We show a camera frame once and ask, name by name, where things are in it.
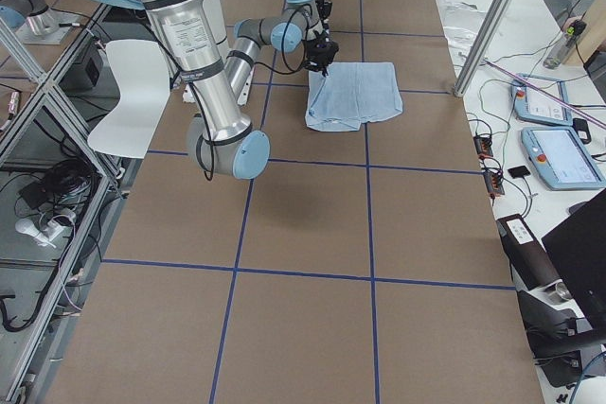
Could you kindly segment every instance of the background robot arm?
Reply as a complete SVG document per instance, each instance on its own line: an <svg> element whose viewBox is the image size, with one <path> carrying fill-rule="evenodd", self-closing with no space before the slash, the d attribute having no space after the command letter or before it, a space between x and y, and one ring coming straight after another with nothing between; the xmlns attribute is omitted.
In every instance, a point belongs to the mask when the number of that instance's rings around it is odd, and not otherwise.
<svg viewBox="0 0 606 404"><path fill-rule="evenodd" d="M0 16L11 28L27 21L34 35L47 35L59 28L57 16L45 0L0 0Z"/></svg>

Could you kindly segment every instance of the white desk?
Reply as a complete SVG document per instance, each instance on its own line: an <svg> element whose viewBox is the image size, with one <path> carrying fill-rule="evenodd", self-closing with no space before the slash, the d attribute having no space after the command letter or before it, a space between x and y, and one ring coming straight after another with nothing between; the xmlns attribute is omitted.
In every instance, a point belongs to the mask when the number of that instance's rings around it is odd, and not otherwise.
<svg viewBox="0 0 606 404"><path fill-rule="evenodd" d="M437 0L442 24L445 27L447 37L465 37L468 29L471 32L479 30L484 15L488 11L492 0ZM543 0L513 0L508 12L503 18L501 25L495 34L487 57L490 61L497 61L503 56L512 54L533 53L538 49L550 44L559 34L559 28L551 16ZM462 55L468 54L469 47L465 40L449 40L449 49L453 60L455 71L459 71L464 63ZM544 51L533 56L519 56L503 59L498 64L512 73L532 73L534 75L546 76L555 79L574 79L585 74L582 67L561 65L556 70L548 70L543 67ZM482 66L475 77L469 90L464 96L465 107L469 113L474 113L478 118L488 122L495 132L504 131L507 125L495 117L486 114L482 110L481 99L478 95L480 88L490 79L510 81L509 78L499 71ZM505 119L511 113L512 101L509 84L501 82L488 82L481 91L486 111L499 115ZM566 82L566 90L571 104L575 105L597 105L602 104L601 96L589 78L582 78ZM592 110L591 114L600 120L606 119L606 110ZM532 211L526 217L526 223L532 229L537 238L541 238L553 227L564 220L567 208L577 202L591 199L598 191L550 191L547 186L535 176L534 168L526 158L526 152L520 142L520 130L532 125L519 121L515 114L509 118L510 130L508 134L497 134L493 137L492 149L495 157L503 165L503 169L525 165L530 169L532 175L526 179L533 193ZM471 122L472 131L475 132L477 122ZM479 132L487 132L483 125L478 126ZM605 151L606 131L596 128L590 124L592 142L587 149L592 153ZM606 166L600 166L600 170L606 171ZM523 195L511 184L505 182L506 195L495 200L493 212L496 219L507 215L522 213L525 207ZM527 192L524 184L519 186ZM535 296L544 300L543 292L532 291ZM570 307L579 313L579 308L574 303L558 305L557 309ZM541 382L546 403L553 403L560 394L571 394L565 388L553 388L549 385L543 371L537 368L537 374ZM598 404L603 403L606 396L606 378L592 378L583 381L575 398L576 404Z"/></svg>

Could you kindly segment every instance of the white cable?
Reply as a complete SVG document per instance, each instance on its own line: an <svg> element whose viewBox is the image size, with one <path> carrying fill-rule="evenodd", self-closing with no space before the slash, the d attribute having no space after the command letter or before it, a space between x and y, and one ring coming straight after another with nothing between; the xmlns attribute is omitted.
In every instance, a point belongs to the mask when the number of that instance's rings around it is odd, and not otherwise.
<svg viewBox="0 0 606 404"><path fill-rule="evenodd" d="M70 247L70 245L72 244L72 241L74 241L74 238L76 238L76 223L69 218L67 215L63 215L63 214L59 214L56 215L52 218L52 220L55 220L57 218L65 218L66 220L68 220L70 222L70 224L72 225L72 239L69 241L69 243L67 243L67 245L65 246L65 250L67 251ZM57 269L58 269L58 275L61 276L61 261L59 261L57 263ZM67 301L69 302L69 304L74 308L77 309L78 311L82 311L82 308L79 307L78 305L76 305L71 298L69 298L69 294L67 293L67 288L65 287L65 283L63 283L63 280L61 280L61 287L63 289L63 295L65 295L65 298L67 299Z"/></svg>

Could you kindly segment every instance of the light blue towel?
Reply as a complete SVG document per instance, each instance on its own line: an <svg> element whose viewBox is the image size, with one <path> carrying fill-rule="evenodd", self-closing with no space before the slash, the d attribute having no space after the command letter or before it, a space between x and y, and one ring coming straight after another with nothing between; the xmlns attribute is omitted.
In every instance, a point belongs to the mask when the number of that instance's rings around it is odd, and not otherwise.
<svg viewBox="0 0 606 404"><path fill-rule="evenodd" d="M390 62L335 62L329 74L310 73L305 121L320 132L356 132L366 122L401 114L396 70Z"/></svg>

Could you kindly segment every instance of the connector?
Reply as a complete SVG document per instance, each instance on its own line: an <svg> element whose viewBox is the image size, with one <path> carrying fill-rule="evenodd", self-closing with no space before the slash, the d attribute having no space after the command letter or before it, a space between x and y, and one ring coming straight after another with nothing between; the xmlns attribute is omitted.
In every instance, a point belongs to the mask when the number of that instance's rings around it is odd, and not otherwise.
<svg viewBox="0 0 606 404"><path fill-rule="evenodd" d="M473 144L475 145L475 151L480 159L492 158L492 141L486 136L476 135L473 137Z"/></svg>
<svg viewBox="0 0 606 404"><path fill-rule="evenodd" d="M488 169L484 169L482 175L484 176L484 183L486 184L486 189L489 192L491 199L505 195L503 176Z"/></svg>

